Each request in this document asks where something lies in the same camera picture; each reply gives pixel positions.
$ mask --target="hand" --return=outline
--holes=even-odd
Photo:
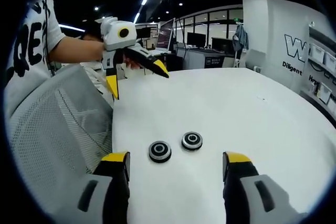
[[[135,61],[131,60],[130,58],[127,58],[125,55],[123,55],[123,62],[126,64],[126,67],[131,69],[139,69],[140,65],[137,64]]]

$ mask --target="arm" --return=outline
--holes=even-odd
[[[61,63],[101,60],[103,51],[101,42],[64,37],[49,53],[49,60]]]
[[[100,60],[104,45],[97,41],[86,41],[66,37],[57,22],[54,1],[47,0],[48,4],[48,58],[49,61],[61,63],[80,63]]]

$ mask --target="computer monitor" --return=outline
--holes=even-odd
[[[233,43],[231,39],[212,38],[212,49],[223,51],[226,54],[234,55]]]
[[[150,37],[151,37],[151,28],[150,27],[137,29],[137,31],[136,31],[136,38],[137,39],[150,38]]]
[[[159,36],[157,37],[156,49],[161,51],[168,51],[173,35],[173,25],[175,18],[167,21],[161,25]]]
[[[204,47],[205,46],[205,34],[188,33],[187,34],[187,45],[193,45],[196,47]]]

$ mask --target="black bearing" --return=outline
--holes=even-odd
[[[196,151],[203,145],[203,138],[197,132],[187,132],[182,137],[182,147],[188,151]]]
[[[149,146],[149,158],[156,163],[167,162],[172,156],[172,149],[164,141],[156,141]]]

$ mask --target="shelf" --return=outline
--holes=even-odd
[[[328,36],[324,35],[320,31],[317,31],[316,29],[309,27],[309,36],[318,42],[324,44],[326,47],[330,48],[332,51],[336,52],[336,42],[333,41]]]
[[[300,95],[317,108],[336,128],[336,115],[329,110],[326,104],[306,90],[301,90]]]
[[[330,74],[331,76],[333,76],[336,79],[336,73],[334,71],[332,71],[330,68],[328,68],[325,64],[315,60],[312,57],[308,57],[308,60],[313,62],[314,64],[318,65],[319,67],[323,68],[325,72],[327,72],[328,74]]]

